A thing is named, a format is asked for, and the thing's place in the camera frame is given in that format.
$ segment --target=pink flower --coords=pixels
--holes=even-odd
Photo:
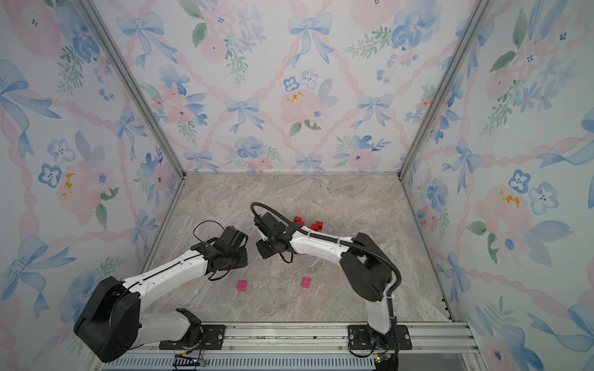
[[[421,210],[423,210],[423,213],[425,213],[425,221],[427,224],[429,224],[429,228],[433,232],[437,228],[437,213],[431,208],[429,202],[426,202]]]
[[[179,122],[180,125],[187,125],[192,117],[192,111],[184,106],[174,106],[169,108],[167,120],[169,122]]]
[[[256,170],[258,173],[261,173],[263,170],[273,168],[272,160],[264,156],[260,156],[256,159],[250,159],[247,162],[247,165],[250,170]]]
[[[153,184],[157,191],[166,191],[167,186],[169,186],[169,182],[171,182],[171,170],[167,165],[158,165],[157,168],[154,170],[153,174]]]
[[[101,203],[101,193],[110,195],[115,180],[111,169],[103,163],[96,167],[86,161],[76,161],[62,173],[64,180],[59,183],[56,193],[63,209],[74,214],[78,225],[88,224]]]
[[[379,1],[377,4],[374,1],[353,0],[350,17],[365,31],[371,31],[378,28],[379,24],[391,21],[399,7],[399,0]]]
[[[233,25],[235,24],[235,17],[231,10],[227,8],[226,3],[219,1],[219,4],[209,2],[211,7],[209,10],[203,12],[204,19],[208,22],[208,32],[212,35],[223,34],[223,36],[231,36],[235,32]]]
[[[164,108],[164,106],[163,106],[163,99],[161,99],[161,98],[153,98],[153,104],[151,104],[151,106],[154,109],[157,109],[159,107]]]
[[[207,36],[202,40],[202,53],[211,62],[219,63],[225,60],[227,45],[222,37],[217,35]]]
[[[359,150],[349,156],[349,165],[353,169],[367,169],[375,164],[375,154],[370,150]]]
[[[423,99],[421,99],[421,102],[415,106],[415,108],[416,109],[423,108],[423,110],[425,110],[425,109],[427,109],[427,107],[429,107],[430,104],[431,104],[431,99],[423,98]]]
[[[282,115],[280,120],[286,124],[292,125],[295,122],[303,123],[310,120],[310,125],[316,123],[320,126],[326,119],[326,107],[318,102],[318,95],[311,91],[292,91],[285,94],[280,107]]]
[[[514,82],[514,74],[507,68],[501,68],[493,74],[486,84],[486,95],[497,100],[507,93]]]
[[[183,94],[178,93],[178,87],[173,85],[172,88],[168,88],[165,85],[161,87],[163,90],[163,100],[167,103],[172,103],[174,105],[179,105],[185,102],[185,96]]]
[[[482,340],[481,354],[489,371],[517,371],[518,366],[507,347],[497,338],[487,335]]]
[[[485,199],[476,202],[476,213],[485,222],[487,232],[497,237],[491,245],[492,249],[498,249],[497,258],[521,265],[520,256],[529,252],[528,246],[521,242],[522,236],[532,224],[526,202],[502,184],[491,188]]]
[[[29,52],[58,59],[62,34],[51,8],[38,0],[2,0],[14,36]]]

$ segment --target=vent grille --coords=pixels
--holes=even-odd
[[[375,370],[371,358],[336,354],[207,354],[200,370]],[[125,354],[107,363],[104,370],[171,370],[173,354]],[[194,370],[194,365],[177,365]]]

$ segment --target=marble floor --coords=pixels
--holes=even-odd
[[[320,220],[323,232],[336,236],[367,233],[402,273],[403,282],[394,292],[398,321],[447,321],[414,215],[393,175],[188,176],[151,268],[196,244],[192,230],[208,219],[249,235],[249,265],[220,281],[189,281],[153,303],[147,313],[184,307],[202,321],[367,320],[365,303],[340,266],[311,255],[295,255],[292,264],[279,255],[261,258],[249,210],[254,201],[291,220],[298,215],[306,225]],[[220,227],[208,224],[197,230],[203,239],[220,234]],[[302,277],[311,278],[310,288],[301,287]],[[237,291],[238,280],[248,282],[247,291]]]

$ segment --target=pink block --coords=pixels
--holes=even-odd
[[[239,281],[237,282],[237,291],[245,291],[248,289],[248,282],[247,281]]]
[[[304,277],[301,280],[301,287],[309,288],[309,285],[311,285],[311,278]]]

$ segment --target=floral wallpaper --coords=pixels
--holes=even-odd
[[[179,161],[199,172],[397,172],[474,4],[95,2]]]
[[[0,10],[0,369],[78,370],[74,322],[140,270],[179,177],[70,1]]]
[[[592,15],[585,0],[495,0],[406,174],[491,371],[594,370]]]

